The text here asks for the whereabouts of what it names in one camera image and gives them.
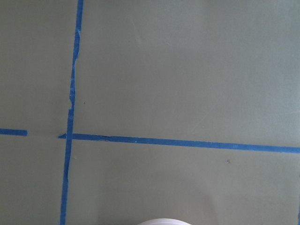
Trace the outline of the pink plastic ice bowl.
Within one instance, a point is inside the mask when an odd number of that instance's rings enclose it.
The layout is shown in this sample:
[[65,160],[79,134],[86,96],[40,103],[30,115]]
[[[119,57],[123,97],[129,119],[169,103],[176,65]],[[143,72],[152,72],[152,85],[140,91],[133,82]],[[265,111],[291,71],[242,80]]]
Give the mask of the pink plastic ice bowl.
[[190,224],[177,219],[157,218],[157,219],[151,219],[151,220],[141,222],[138,225],[190,225]]

